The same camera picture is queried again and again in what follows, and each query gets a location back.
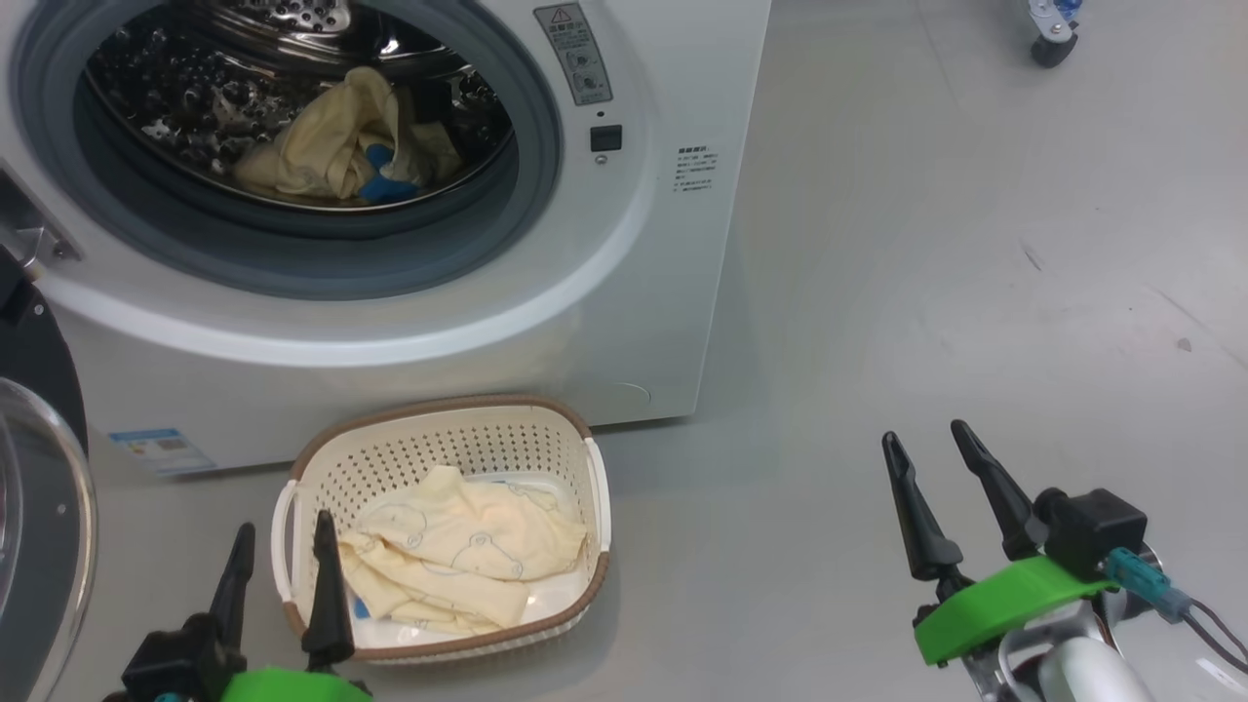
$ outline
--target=white handle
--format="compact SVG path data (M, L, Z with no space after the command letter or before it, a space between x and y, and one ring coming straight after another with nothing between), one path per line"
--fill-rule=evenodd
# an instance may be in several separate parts
M291 513L291 503L295 502L295 488L298 481L291 480L277 496L277 506L273 507L273 526L268 532L268 556L273 561L273 585L277 586L277 595L282 602L290 602L291 575L286 571L286 517Z
M612 550L612 495L607 487L607 463L603 462L603 452L598 450L598 442L593 438L585 440L589 448L589 486L594 491L594 506L598 515L598 541L602 542L603 551Z

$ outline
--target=beige basket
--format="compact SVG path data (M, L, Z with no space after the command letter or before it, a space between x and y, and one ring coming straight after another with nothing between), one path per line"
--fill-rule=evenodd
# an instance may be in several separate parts
M602 453L584 422L558 402L484 396L348 422L322 432L303 450L277 500L271 541L273 581L296 635L307 630L312 612L317 512L329 510L338 531L349 530L374 496L418 482L437 465L458 466L468 480L502 480L554 493L560 510L589 528L578 566L572 573L528 583L522 623L494 633L454 636L357 618L353 612L354 660L432 663L485 656L552 638L580 621L607 576L612 542Z

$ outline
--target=teal connector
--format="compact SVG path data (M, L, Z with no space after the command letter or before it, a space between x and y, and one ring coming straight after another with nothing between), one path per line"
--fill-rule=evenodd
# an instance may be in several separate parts
M1114 548L1104 561L1104 577L1127 592L1138 595L1172 625L1183 621L1192 608L1192 598L1171 586L1169 576L1149 566L1126 548Z

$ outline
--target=clothing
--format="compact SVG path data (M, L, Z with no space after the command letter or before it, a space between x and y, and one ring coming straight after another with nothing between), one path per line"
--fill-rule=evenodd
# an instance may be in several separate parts
M248 151L233 175L253 189L339 200L358 196L377 177L424 187L438 161L418 149L413 124L411 96L394 91L374 69L357 67L308 104L272 144ZM381 167L367 155L374 145L391 151Z
M449 466L378 496L361 515L338 550L369 616L449 633L520 623L524 581L570 571L587 533L548 492L468 482Z

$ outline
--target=black cable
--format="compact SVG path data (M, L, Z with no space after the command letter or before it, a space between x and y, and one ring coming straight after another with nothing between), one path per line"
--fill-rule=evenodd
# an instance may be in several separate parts
M1204 612L1204 615L1209 617L1209 620L1219 630L1222 630L1222 633L1231 640L1231 643L1236 645L1236 648L1239 650L1239 655L1243 656L1243 658L1237 658L1233 653L1231 653L1231 651L1227 651L1227 648L1222 646L1222 643L1218 642L1218 640L1213 638L1213 635L1209 633L1207 628L1204 628L1201 623L1196 621L1196 617L1192 616L1191 611L1183 613L1183 621L1187 623L1187 626L1192 627L1192 631L1196 632L1196 636L1199 636L1201 641L1203 641L1209 648L1213 648L1213 651L1218 656L1222 656L1222 658L1226 662L1234 666L1237 671L1248 675L1248 648L1244 648L1243 642L1236 638L1236 635L1231 633L1231 630L1227 628L1227 625L1222 623L1222 620L1218 618L1218 616L1213 613L1213 610L1208 608L1204 605L1204 602L1201 602L1199 600L1192 600L1192 606Z

